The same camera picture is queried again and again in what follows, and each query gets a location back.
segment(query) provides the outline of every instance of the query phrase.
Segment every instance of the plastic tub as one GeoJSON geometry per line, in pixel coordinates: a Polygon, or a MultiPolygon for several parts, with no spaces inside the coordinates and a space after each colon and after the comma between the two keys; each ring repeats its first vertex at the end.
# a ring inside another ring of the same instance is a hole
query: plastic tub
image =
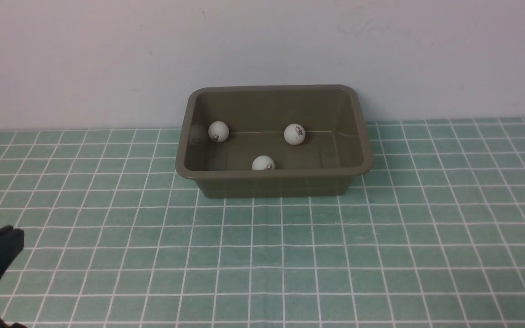
{"type": "Polygon", "coordinates": [[[358,95],[344,85],[207,87],[191,94],[181,128],[175,169],[195,180],[208,198],[341,195],[373,165],[358,95]],[[230,136],[208,137],[223,121],[230,136]],[[285,127],[306,130],[300,145],[285,127]],[[252,170],[259,155],[275,170],[252,170]]]}

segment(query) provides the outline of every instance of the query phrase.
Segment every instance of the white ball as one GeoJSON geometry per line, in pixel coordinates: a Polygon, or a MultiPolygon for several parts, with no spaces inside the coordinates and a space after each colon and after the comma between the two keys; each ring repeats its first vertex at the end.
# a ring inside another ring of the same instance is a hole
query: white ball
{"type": "Polygon", "coordinates": [[[230,131],[228,130],[228,125],[222,121],[215,121],[214,123],[210,124],[210,127],[208,128],[208,135],[210,136],[210,139],[212,139],[212,141],[216,141],[217,143],[225,141],[229,134],[230,131]]]}
{"type": "Polygon", "coordinates": [[[285,141],[290,145],[298,145],[305,140],[305,129],[298,124],[291,124],[285,129],[285,141]]]}
{"type": "Polygon", "coordinates": [[[252,162],[252,169],[259,170],[275,170],[275,162],[269,156],[261,155],[252,162]]]}

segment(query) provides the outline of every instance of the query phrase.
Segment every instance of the white grout line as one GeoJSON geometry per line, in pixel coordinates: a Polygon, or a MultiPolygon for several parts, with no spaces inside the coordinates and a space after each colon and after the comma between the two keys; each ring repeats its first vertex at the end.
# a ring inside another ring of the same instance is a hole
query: white grout line
{"type": "Polygon", "coordinates": [[[250,328],[252,312],[252,250],[254,249],[254,198],[252,199],[252,209],[250,210],[250,263],[248,265],[248,328],[250,328]]]}
{"type": "Polygon", "coordinates": [[[283,328],[286,328],[286,303],[285,303],[285,225],[283,220],[283,197],[279,199],[281,212],[281,291],[283,292],[283,328]]]}

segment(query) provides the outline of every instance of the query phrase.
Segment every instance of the white wall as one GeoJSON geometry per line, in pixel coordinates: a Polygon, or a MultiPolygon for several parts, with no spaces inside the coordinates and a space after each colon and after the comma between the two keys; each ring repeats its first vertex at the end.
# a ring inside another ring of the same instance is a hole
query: white wall
{"type": "Polygon", "coordinates": [[[525,0],[0,0],[0,129],[174,127],[200,87],[313,83],[370,119],[523,115],[525,0]]]}

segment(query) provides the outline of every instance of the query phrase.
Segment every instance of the green tile floor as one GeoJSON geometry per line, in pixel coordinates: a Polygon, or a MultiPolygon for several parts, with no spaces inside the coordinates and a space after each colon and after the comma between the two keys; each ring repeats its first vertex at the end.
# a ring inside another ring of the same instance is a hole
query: green tile floor
{"type": "Polygon", "coordinates": [[[0,315],[38,328],[525,327],[525,118],[369,124],[341,197],[209,200],[178,129],[0,132],[0,315]]]}

